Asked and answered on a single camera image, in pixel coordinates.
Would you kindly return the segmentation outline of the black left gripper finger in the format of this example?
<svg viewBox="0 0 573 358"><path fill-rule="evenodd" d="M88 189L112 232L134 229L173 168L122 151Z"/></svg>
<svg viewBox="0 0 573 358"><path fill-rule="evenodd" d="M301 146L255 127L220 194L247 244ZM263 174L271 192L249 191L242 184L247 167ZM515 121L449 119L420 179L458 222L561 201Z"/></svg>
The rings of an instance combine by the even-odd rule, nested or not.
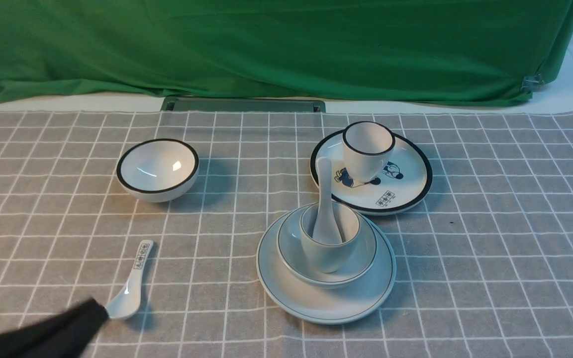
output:
<svg viewBox="0 0 573 358"><path fill-rule="evenodd" d="M57 315L0 333L0 358L79 358L109 321L89 298Z"/></svg>

